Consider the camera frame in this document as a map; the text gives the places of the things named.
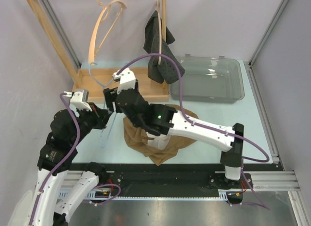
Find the plastic container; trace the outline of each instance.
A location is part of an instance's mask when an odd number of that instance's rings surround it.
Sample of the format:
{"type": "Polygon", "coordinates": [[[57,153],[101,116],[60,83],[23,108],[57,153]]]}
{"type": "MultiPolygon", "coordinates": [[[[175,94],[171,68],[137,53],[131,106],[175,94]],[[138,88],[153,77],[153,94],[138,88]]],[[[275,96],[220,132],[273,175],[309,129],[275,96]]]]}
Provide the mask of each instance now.
{"type": "MultiPolygon", "coordinates": [[[[237,60],[208,57],[176,57],[185,68],[183,99],[234,103],[244,98],[240,64],[237,60]]],[[[179,81],[170,85],[172,98],[179,99],[179,81]]]]}

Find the brown cloth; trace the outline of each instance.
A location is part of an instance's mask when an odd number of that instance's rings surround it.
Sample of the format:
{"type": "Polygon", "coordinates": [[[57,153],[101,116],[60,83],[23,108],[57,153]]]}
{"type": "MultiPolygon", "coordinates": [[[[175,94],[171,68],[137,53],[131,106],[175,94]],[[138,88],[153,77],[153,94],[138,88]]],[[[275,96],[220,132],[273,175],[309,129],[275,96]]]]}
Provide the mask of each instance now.
{"type": "MultiPolygon", "coordinates": [[[[167,106],[174,107],[180,110],[180,106],[175,104],[167,104],[167,106]]],[[[198,118],[195,113],[185,109],[185,113],[191,117],[198,118]]],[[[143,153],[146,157],[149,157],[154,164],[160,165],[166,160],[177,155],[178,150],[188,147],[196,142],[196,140],[189,139],[181,136],[171,136],[169,143],[164,150],[157,149],[147,145],[147,134],[145,130],[136,128],[132,125],[131,121],[125,117],[124,122],[124,139],[126,144],[134,150],[143,153]]]]}

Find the clothes hanger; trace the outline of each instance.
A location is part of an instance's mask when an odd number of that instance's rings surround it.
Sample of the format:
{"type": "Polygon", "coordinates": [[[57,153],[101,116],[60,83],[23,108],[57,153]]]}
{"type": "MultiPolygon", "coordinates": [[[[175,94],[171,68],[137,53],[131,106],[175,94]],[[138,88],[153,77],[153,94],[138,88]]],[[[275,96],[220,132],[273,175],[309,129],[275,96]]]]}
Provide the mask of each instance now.
{"type": "MultiPolygon", "coordinates": [[[[157,18],[159,20],[159,54],[162,54],[162,23],[161,23],[161,15],[160,15],[160,1],[157,0],[155,2],[155,10],[157,11],[157,18]]],[[[161,57],[159,57],[158,65],[161,64],[161,57]]]]}
{"type": "Polygon", "coordinates": [[[103,7],[103,10],[102,10],[101,14],[99,15],[99,17],[97,19],[97,22],[96,22],[94,30],[93,30],[91,42],[90,42],[90,45],[89,45],[89,51],[88,51],[88,63],[89,64],[92,63],[92,62],[95,62],[95,56],[97,55],[97,53],[101,49],[104,41],[106,40],[106,38],[110,34],[112,28],[114,27],[115,23],[117,22],[118,18],[120,17],[123,9],[126,8],[126,5],[122,1],[119,1],[119,0],[114,0],[114,1],[110,2],[107,6],[104,6],[104,4],[101,1],[99,1],[99,0],[96,0],[96,1],[97,1],[97,3],[100,6],[103,7]],[[114,3],[118,3],[120,5],[119,13],[117,14],[117,17],[116,17],[115,21],[112,23],[111,27],[109,28],[107,34],[103,38],[101,44],[98,46],[98,48],[95,51],[95,43],[96,43],[96,36],[97,36],[98,28],[99,28],[100,24],[102,22],[104,22],[108,18],[108,15],[109,15],[109,12],[110,12],[110,8],[111,8],[111,6],[114,3]]]}

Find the wooden frame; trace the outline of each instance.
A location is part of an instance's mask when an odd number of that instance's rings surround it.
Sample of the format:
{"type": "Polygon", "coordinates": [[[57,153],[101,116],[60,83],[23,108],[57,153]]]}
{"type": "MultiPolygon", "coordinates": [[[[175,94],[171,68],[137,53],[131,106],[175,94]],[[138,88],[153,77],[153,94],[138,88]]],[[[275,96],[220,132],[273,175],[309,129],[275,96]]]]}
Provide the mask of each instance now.
{"type": "MultiPolygon", "coordinates": [[[[76,71],[75,66],[71,63],[70,57],[66,51],[65,46],[61,42],[53,24],[47,16],[45,10],[42,8],[40,0],[27,0],[32,11],[37,16],[44,32],[50,39],[54,49],[63,62],[66,70],[73,79],[73,90],[76,88],[84,88],[89,90],[89,101],[95,103],[102,103],[104,96],[101,86],[99,86],[89,75],[87,70],[78,69],[76,71]]],[[[166,0],[162,0],[162,38],[166,40],[166,0]]],[[[107,83],[114,71],[118,68],[103,68],[94,69],[93,75],[103,83],[107,83]]],[[[151,80],[147,76],[147,67],[131,68],[139,80],[139,91],[150,102],[165,102],[169,99],[168,85],[166,83],[159,84],[151,80]]]]}

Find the dark gray towel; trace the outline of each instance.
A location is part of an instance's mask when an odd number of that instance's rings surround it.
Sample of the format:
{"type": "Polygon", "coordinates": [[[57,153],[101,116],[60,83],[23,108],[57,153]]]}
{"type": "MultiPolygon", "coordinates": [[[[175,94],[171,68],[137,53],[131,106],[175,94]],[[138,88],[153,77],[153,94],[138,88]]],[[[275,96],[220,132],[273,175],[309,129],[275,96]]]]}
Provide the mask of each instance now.
{"type": "MultiPolygon", "coordinates": [[[[145,44],[144,49],[147,53],[159,53],[159,20],[157,11],[155,11],[149,19],[145,28],[145,44]]],[[[168,28],[166,28],[166,42],[162,40],[162,54],[169,56],[178,65],[181,76],[184,75],[185,69],[177,61],[169,44],[172,44],[175,38],[168,28]]],[[[158,65],[158,57],[151,57],[148,63],[148,77],[158,83],[163,83],[164,80],[168,84],[172,84],[178,80],[178,75],[172,63],[164,58],[161,58],[161,64],[158,65]]]]}

